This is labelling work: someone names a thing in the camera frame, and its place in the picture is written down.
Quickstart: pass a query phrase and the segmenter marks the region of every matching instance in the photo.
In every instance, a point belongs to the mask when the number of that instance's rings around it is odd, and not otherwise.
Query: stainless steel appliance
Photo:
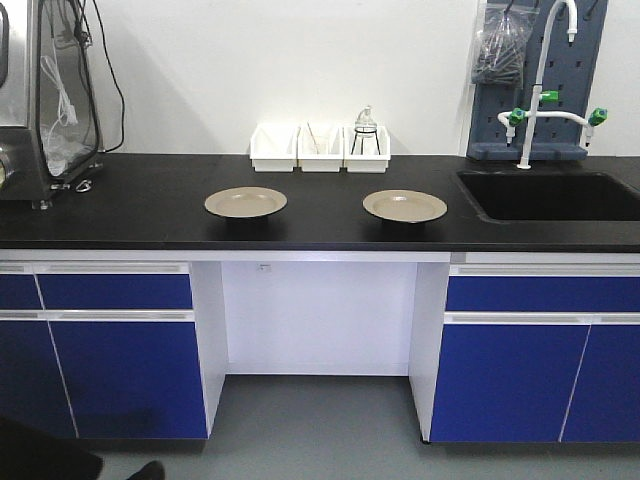
[[[79,0],[0,0],[0,200],[48,208],[97,165]]]

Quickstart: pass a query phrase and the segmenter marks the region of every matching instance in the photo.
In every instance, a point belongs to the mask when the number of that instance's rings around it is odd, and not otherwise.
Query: gray floor
[[[207,442],[91,445],[101,480],[638,479],[640,445],[423,445],[406,378],[229,376]]]

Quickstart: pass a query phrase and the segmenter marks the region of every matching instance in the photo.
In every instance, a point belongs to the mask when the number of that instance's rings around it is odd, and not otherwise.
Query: blue cabinet door
[[[640,325],[593,325],[563,441],[640,441]]]
[[[75,436],[44,321],[0,322],[0,416],[56,437]]]
[[[0,310],[41,308],[33,275],[0,275]]]
[[[639,312],[640,277],[451,277],[446,309]]]
[[[45,308],[191,309],[189,275],[38,275]]]
[[[195,325],[57,322],[81,438],[206,438]]]
[[[557,441],[587,331],[445,325],[430,440]]]

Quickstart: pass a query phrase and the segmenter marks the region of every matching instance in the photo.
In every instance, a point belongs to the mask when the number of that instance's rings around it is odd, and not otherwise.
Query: black countertop
[[[49,210],[0,203],[0,248],[640,253],[640,221],[483,220],[456,172],[515,171],[512,163],[394,156],[385,174],[256,173],[245,155],[112,153],[103,163],[90,192],[63,192]],[[532,165],[539,172],[605,172],[640,189],[639,158]],[[204,209],[207,196],[238,186],[279,190],[288,204],[268,221],[227,222]],[[422,225],[383,222],[362,200],[387,189],[435,195],[448,212]]]

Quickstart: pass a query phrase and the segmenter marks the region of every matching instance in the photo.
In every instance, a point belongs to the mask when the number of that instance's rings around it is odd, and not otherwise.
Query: shoe
[[[164,466],[158,460],[147,463],[127,480],[164,480]]]

